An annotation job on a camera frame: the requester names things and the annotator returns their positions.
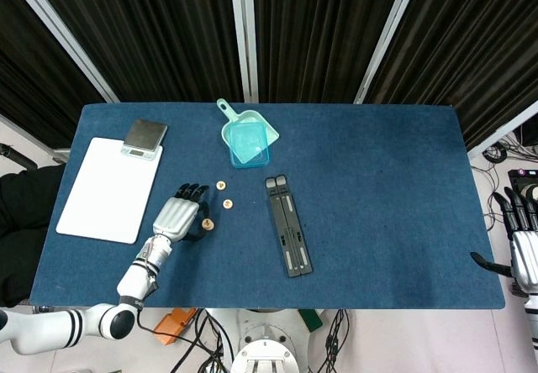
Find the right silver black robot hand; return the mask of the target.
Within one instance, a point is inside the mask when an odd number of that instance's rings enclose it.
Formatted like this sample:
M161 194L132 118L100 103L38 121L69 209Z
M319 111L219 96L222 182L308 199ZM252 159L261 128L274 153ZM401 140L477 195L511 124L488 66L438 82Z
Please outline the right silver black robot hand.
M523 293L534 296L537 294L537 201L510 187L504 188L504 195L494 192L493 198L502 211L510 265L487 261L477 252L471 252L470 256L484 270L513 278Z

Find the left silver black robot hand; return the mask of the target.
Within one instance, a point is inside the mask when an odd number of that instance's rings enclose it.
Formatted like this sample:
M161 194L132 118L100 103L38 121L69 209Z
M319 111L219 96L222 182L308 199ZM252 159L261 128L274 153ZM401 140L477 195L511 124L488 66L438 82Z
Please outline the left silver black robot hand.
M157 215L153 234L163 235L171 242L202 239L207 233L202 221L209 218L209 205L203 200L208 189L208 185L182 184Z

